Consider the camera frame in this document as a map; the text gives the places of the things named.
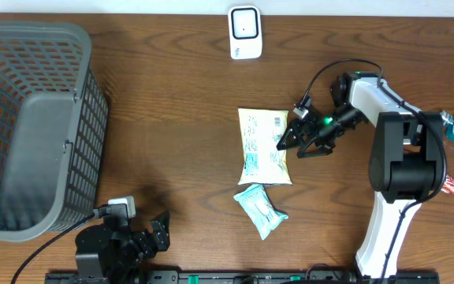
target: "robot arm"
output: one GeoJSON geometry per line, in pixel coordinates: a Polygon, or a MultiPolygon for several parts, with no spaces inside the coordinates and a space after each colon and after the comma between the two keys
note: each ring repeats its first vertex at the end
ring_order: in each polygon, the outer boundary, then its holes
{"type": "MultiPolygon", "coordinates": [[[[369,179],[374,189],[374,209],[366,238],[356,253],[360,274],[364,278],[382,277],[386,254],[396,231],[400,213],[406,206],[427,196],[442,176],[442,161],[437,139],[410,111],[399,105],[403,101],[376,73],[345,73],[330,89],[335,110],[324,116],[311,105],[298,106],[299,118],[291,122],[277,147],[299,147],[299,158],[329,155],[334,141],[361,121],[376,127],[370,155],[369,179]],[[314,144],[315,151],[307,149],[314,144]],[[404,145],[419,146],[419,152],[405,153],[404,145]]],[[[405,103],[419,112],[419,109],[405,103]]],[[[424,114],[430,125],[442,134],[439,114],[424,114]]],[[[421,204],[409,209],[394,242],[385,276],[396,274],[396,259],[409,224],[421,204]]]]}
{"type": "Polygon", "coordinates": [[[76,236],[78,274],[52,273],[46,284],[145,284],[147,274],[141,271],[143,260],[152,259],[170,245],[169,212],[151,221],[153,232],[133,231],[136,215],[134,198],[127,196],[110,200],[94,209],[100,225],[89,226],[76,236]]]}

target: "wood grain surface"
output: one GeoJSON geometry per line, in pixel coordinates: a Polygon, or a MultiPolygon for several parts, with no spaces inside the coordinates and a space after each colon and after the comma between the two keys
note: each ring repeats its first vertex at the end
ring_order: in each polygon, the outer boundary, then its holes
{"type": "MultiPolygon", "coordinates": [[[[361,125],[330,156],[288,152],[294,186],[266,190],[290,218],[261,241],[233,199],[243,189],[238,107],[291,110],[324,65],[365,58],[385,67],[390,86],[409,103],[454,114],[454,19],[263,17],[262,57],[238,62],[229,57],[227,17],[0,14],[2,20],[73,22],[89,32],[91,65],[110,101],[98,204],[133,195],[137,229],[169,209],[171,247],[152,263],[184,271],[349,266],[367,231],[374,127],[361,125]]],[[[333,109],[328,88],[335,76],[370,68],[352,63],[327,71],[312,92],[316,107],[333,109]]],[[[454,177],[454,143],[445,140],[445,148],[454,177]]],[[[0,283],[51,237],[0,242],[0,283]]],[[[74,238],[42,252],[19,283],[74,270],[74,238]]],[[[454,196],[423,205],[398,268],[435,269],[441,283],[454,283],[454,196]]]]}

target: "white snack packet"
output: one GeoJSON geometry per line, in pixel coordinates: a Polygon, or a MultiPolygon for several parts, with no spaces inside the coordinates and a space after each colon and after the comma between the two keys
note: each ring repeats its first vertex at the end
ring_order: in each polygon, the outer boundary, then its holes
{"type": "Polygon", "coordinates": [[[288,219],[288,215],[274,209],[262,185],[251,185],[245,191],[237,193],[234,200],[241,204],[263,240],[281,221],[288,219]]]}
{"type": "Polygon", "coordinates": [[[239,109],[244,167],[238,185],[291,185],[286,151],[276,149],[287,125],[287,110],[239,109]]]}

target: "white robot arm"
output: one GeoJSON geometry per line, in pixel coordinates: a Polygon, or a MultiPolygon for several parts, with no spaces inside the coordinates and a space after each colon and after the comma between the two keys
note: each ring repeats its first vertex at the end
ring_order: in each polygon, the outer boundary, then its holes
{"type": "MultiPolygon", "coordinates": [[[[358,80],[353,80],[350,88],[349,102],[350,104],[362,111],[370,123],[376,127],[378,123],[378,115],[385,112],[397,112],[401,115],[412,116],[408,110],[400,107],[393,99],[389,98],[377,86],[378,79],[376,77],[368,77],[358,80]]],[[[388,92],[400,98],[388,86],[385,87],[388,92]]],[[[409,106],[413,110],[419,111],[414,106],[409,106]]],[[[404,144],[410,144],[411,141],[406,138],[404,144]]],[[[358,269],[362,276],[371,278],[380,278],[385,263],[386,252],[389,250],[392,236],[395,233],[396,224],[399,222],[400,213],[409,204],[415,202],[411,200],[395,200],[389,204],[381,192],[374,194],[374,208],[369,221],[367,235],[362,246],[356,253],[355,259],[358,269]]],[[[397,272],[397,257],[400,247],[404,241],[404,237],[409,228],[409,224],[416,211],[420,209],[421,204],[412,207],[407,213],[397,234],[395,245],[393,247],[388,265],[386,268],[385,277],[395,275],[397,272]]]]}
{"type": "Polygon", "coordinates": [[[408,109],[415,113],[420,110],[405,103],[376,73],[345,73],[330,91],[336,106],[334,112],[324,116],[303,100],[306,105],[298,105],[294,110],[300,117],[291,121],[277,148],[299,147],[299,158],[329,155],[335,139],[361,121],[376,127],[369,165],[369,179],[375,191],[374,209],[356,262],[364,278],[395,275],[404,236],[421,207],[413,203],[429,196],[443,175],[441,116],[423,114],[427,125],[436,130],[435,136],[408,109]],[[307,150],[312,144],[316,151],[307,150]],[[405,144],[420,146],[420,150],[404,152],[405,144]],[[408,208],[405,218],[396,233],[405,208],[408,208]]]}

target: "wire mesh basket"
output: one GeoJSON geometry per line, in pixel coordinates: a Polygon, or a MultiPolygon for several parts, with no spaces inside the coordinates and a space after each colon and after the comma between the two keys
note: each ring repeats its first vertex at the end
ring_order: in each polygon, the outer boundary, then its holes
{"type": "Polygon", "coordinates": [[[108,107],[73,24],[0,22],[0,240],[92,213],[108,107]]]}

